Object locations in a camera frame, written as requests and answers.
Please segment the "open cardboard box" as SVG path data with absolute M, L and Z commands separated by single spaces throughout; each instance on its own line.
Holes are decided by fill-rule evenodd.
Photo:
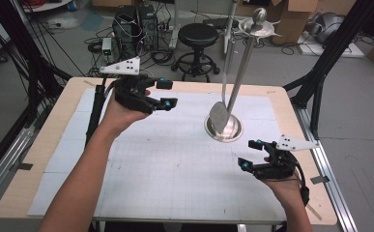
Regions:
M 274 26 L 274 44 L 295 44 L 309 16 L 315 12 L 319 0 L 271 0 L 278 21 Z

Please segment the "black metal frame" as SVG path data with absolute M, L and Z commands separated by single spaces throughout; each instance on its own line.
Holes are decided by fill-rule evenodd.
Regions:
M 313 99 L 309 128 L 316 139 L 319 139 L 319 116 L 326 77 L 341 57 L 345 46 L 352 42 L 361 27 L 373 15 L 374 0 L 357 0 L 327 45 L 329 48 L 337 47 L 339 51 L 327 50 L 306 75 L 283 86 L 286 91 L 299 88 L 297 94 L 290 99 L 292 105 L 298 108 L 306 109 L 309 100 Z
M 55 100 L 63 86 L 56 79 L 70 80 L 72 76 L 44 58 L 15 7 L 21 0 L 0 0 L 0 24 L 9 35 L 14 48 L 0 35 L 0 44 L 9 54 L 27 94 L 27 106 L 0 142 L 0 161 L 18 133 L 30 126 L 37 117 L 39 103 Z

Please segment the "metal utensil stand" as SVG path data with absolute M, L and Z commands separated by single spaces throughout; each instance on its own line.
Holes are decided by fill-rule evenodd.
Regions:
M 260 39 L 276 36 L 276 32 L 274 31 L 275 23 L 267 21 L 267 15 L 268 13 L 265 8 L 258 8 L 253 12 L 252 17 L 238 19 L 238 28 L 234 31 L 234 34 L 243 36 L 247 39 L 247 42 L 237 76 L 233 84 L 232 93 L 229 97 L 229 101 L 226 103 L 229 120 L 222 133 L 217 133 L 213 129 L 209 115 L 205 119 L 204 123 L 205 131 L 212 139 L 216 141 L 233 142 L 238 140 L 244 132 L 242 121 L 237 116 L 232 114 L 232 110 L 239 94 L 254 44 L 258 43 Z

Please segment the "aluminium rail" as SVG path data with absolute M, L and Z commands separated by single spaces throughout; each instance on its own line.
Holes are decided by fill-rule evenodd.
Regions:
M 316 148 L 311 150 L 312 157 L 317 165 L 317 169 L 322 178 L 326 192 L 331 200 L 331 205 L 336 214 L 337 223 L 339 224 L 342 232 L 359 232 L 352 214 L 347 206 L 345 198 L 341 192 L 339 184 L 331 169 L 331 164 L 327 158 L 323 144 L 319 139 L 316 139 L 309 128 L 311 119 L 306 109 L 294 107 L 294 111 L 302 127 L 305 138 L 317 144 Z
M 0 186 L 7 175 L 16 170 L 18 164 L 23 163 L 21 157 L 26 155 L 32 146 L 49 112 L 47 106 L 40 106 L 33 117 L 30 117 L 28 109 L 25 109 L 5 134 L 0 142 Z

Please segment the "white grid mat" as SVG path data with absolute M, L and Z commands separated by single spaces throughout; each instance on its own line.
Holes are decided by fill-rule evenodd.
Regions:
M 220 99 L 214 92 L 154 90 L 175 98 L 132 124 L 113 143 L 96 207 L 96 219 L 274 223 L 285 218 L 271 190 L 243 172 L 238 160 L 263 162 L 250 140 L 275 141 L 281 133 L 267 97 L 238 97 L 234 115 L 242 136 L 223 143 L 209 137 L 204 120 Z

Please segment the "black computer tower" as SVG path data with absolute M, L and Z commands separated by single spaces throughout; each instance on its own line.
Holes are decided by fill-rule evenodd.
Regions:
M 127 14 L 117 14 L 112 23 L 118 46 L 119 59 L 127 60 L 137 55 L 136 46 L 142 35 L 142 28 L 135 18 Z
M 148 50 L 158 50 L 158 18 L 152 5 L 138 7 L 142 27 L 142 41 Z

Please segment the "small white electronic box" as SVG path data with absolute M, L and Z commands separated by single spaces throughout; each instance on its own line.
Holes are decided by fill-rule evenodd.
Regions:
M 102 39 L 101 51 L 104 55 L 112 54 L 112 39 L 111 38 Z

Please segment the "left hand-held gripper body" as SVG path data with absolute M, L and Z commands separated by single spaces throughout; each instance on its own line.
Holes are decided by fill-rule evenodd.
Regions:
M 100 72 L 120 75 L 113 83 L 115 100 L 120 105 L 147 114 L 152 114 L 157 109 L 158 100 L 146 96 L 146 90 L 153 87 L 156 80 L 140 73 L 139 56 L 101 67 Z

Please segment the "white stand post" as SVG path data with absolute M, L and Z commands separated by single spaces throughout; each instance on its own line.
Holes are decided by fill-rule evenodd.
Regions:
M 178 41 L 178 33 L 180 30 L 180 22 L 179 22 L 179 1 L 180 0 L 174 0 L 174 25 L 173 25 L 173 30 L 171 34 L 171 38 L 169 41 L 169 48 L 171 50 L 174 50 L 177 46 L 177 41 Z
M 227 54 L 228 41 L 231 37 L 231 30 L 234 21 L 235 12 L 237 9 L 239 0 L 231 0 L 230 11 L 226 19 L 226 28 L 224 29 L 224 41 L 223 41 L 223 54 Z

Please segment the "grey round machine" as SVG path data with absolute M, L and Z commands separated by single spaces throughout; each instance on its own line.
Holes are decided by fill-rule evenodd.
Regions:
M 317 13 L 308 20 L 304 30 L 317 42 L 324 44 L 335 33 L 343 22 L 343 18 L 335 13 Z

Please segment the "person's left hand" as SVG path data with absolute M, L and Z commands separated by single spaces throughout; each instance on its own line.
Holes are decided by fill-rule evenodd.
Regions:
M 122 106 L 115 100 L 115 94 L 112 93 L 101 120 L 101 126 L 114 134 L 119 134 L 133 123 L 143 120 L 148 116 L 148 113 L 130 110 Z

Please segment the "black round stool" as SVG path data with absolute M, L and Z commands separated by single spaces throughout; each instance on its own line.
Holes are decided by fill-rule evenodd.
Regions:
M 214 26 L 204 23 L 190 23 L 178 32 L 179 41 L 192 49 L 192 52 L 181 55 L 171 66 L 171 70 L 181 71 L 182 81 L 188 76 L 205 76 L 210 82 L 209 73 L 219 74 L 220 68 L 214 60 L 205 54 L 207 47 L 214 45 L 218 39 L 218 32 Z

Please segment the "white flat platform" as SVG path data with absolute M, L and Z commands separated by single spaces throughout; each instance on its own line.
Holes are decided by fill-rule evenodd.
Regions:
M 301 55 L 309 56 L 321 56 L 323 53 L 328 51 L 338 52 L 339 49 L 336 48 L 323 48 L 323 45 L 319 43 L 313 36 L 307 33 L 302 33 L 297 41 L 298 49 Z M 363 58 L 363 52 L 354 44 L 349 43 L 345 46 L 343 50 L 342 57 L 344 58 Z

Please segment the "person's right hand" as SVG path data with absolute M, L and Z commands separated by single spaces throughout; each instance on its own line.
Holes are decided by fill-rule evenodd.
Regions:
M 281 204 L 302 202 L 301 182 L 298 172 L 285 179 L 266 179 L 262 181 L 269 187 Z

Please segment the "metal spatula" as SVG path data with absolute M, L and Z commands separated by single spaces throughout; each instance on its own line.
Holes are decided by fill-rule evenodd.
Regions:
M 226 84 L 227 77 L 230 73 L 231 59 L 233 57 L 233 51 L 235 46 L 235 40 L 230 38 L 227 41 L 227 50 L 225 55 L 225 61 L 222 70 L 222 88 L 221 88 L 221 101 L 217 101 L 210 110 L 209 119 L 211 120 L 212 127 L 217 133 L 222 133 L 228 123 L 229 116 L 226 106 Z

